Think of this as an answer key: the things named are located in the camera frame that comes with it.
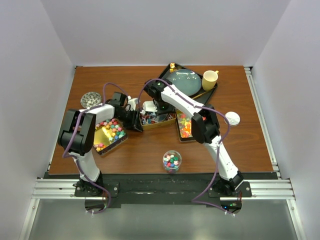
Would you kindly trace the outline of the tin of star candies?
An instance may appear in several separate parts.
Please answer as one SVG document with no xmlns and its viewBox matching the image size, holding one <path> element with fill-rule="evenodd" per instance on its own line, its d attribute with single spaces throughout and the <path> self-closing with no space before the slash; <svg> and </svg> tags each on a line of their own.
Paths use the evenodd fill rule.
<svg viewBox="0 0 320 240">
<path fill-rule="evenodd" d="M 120 121 L 115 118 L 95 125 L 93 148 L 103 156 L 126 141 L 128 135 Z"/>
</svg>

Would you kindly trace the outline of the metal scoop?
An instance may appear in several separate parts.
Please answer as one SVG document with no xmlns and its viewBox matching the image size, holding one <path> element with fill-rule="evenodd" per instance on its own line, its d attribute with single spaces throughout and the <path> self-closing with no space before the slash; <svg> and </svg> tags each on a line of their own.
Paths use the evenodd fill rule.
<svg viewBox="0 0 320 240">
<path fill-rule="evenodd" d="M 165 114 L 160 114 L 160 115 L 157 115 L 156 118 L 155 118 L 155 122 L 156 123 L 161 123 L 161 122 L 165 122 L 168 120 L 170 114 L 169 113 L 165 113 Z"/>
</svg>

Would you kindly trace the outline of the clear glass jar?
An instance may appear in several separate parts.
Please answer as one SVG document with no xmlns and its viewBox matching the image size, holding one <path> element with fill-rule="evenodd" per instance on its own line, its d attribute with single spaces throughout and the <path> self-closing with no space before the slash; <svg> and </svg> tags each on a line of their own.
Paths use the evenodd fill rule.
<svg viewBox="0 0 320 240">
<path fill-rule="evenodd" d="M 175 174 L 182 164 L 182 156 L 178 151 L 169 150 L 163 155 L 162 164 L 168 174 Z"/>
</svg>

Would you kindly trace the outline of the tin of lollipops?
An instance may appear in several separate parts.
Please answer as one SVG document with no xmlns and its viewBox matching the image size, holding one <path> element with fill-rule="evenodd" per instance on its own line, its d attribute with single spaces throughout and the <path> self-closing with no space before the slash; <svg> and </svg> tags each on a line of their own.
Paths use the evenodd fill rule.
<svg viewBox="0 0 320 240">
<path fill-rule="evenodd" d="M 148 112 L 145 115 L 142 115 L 140 113 L 139 117 L 140 117 L 141 125 L 143 127 L 143 131 L 148 131 L 148 130 L 152 130 L 155 128 L 168 126 L 168 125 L 174 124 L 176 121 L 176 114 L 175 113 L 170 113 L 168 120 L 160 122 L 160 123 L 155 122 L 156 116 L 157 115 L 155 113 L 151 113 L 151 112 L 150 113 Z"/>
</svg>

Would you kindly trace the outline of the tin of gummy candies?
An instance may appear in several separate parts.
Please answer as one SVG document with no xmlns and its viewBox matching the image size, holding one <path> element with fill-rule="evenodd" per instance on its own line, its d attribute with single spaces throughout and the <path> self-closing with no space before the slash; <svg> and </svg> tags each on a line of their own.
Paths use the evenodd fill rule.
<svg viewBox="0 0 320 240">
<path fill-rule="evenodd" d="M 192 136 L 191 119 L 185 113 L 179 111 L 178 109 L 175 111 L 175 114 L 179 141 L 182 143 L 194 142 L 195 139 Z"/>
</svg>

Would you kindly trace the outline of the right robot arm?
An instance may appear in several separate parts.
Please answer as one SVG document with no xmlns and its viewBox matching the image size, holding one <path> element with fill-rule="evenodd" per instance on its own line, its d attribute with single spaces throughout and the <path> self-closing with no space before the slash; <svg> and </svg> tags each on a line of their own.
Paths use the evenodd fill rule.
<svg viewBox="0 0 320 240">
<path fill-rule="evenodd" d="M 224 146 L 224 139 L 230 131 L 227 117 L 213 106 L 191 99 L 175 85 L 160 78 L 148 80 L 142 90 L 154 100 L 173 106 L 191 119 L 191 134 L 215 160 L 223 192 L 227 196 L 235 196 L 241 190 L 244 177 Z"/>
</svg>

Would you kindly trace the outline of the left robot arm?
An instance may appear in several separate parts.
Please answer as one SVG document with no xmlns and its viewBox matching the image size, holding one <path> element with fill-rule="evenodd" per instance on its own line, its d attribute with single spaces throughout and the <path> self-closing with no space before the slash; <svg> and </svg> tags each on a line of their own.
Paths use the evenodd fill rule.
<svg viewBox="0 0 320 240">
<path fill-rule="evenodd" d="M 139 100 L 120 92 L 111 99 L 86 109 L 69 109 L 62 121 L 57 143 L 63 147 L 63 158 L 72 158 L 78 171 L 76 184 L 81 191 L 91 196 L 108 197 L 101 170 L 97 167 L 92 148 L 96 125 L 105 120 L 117 119 L 125 129 L 142 132 L 137 104 Z"/>
</svg>

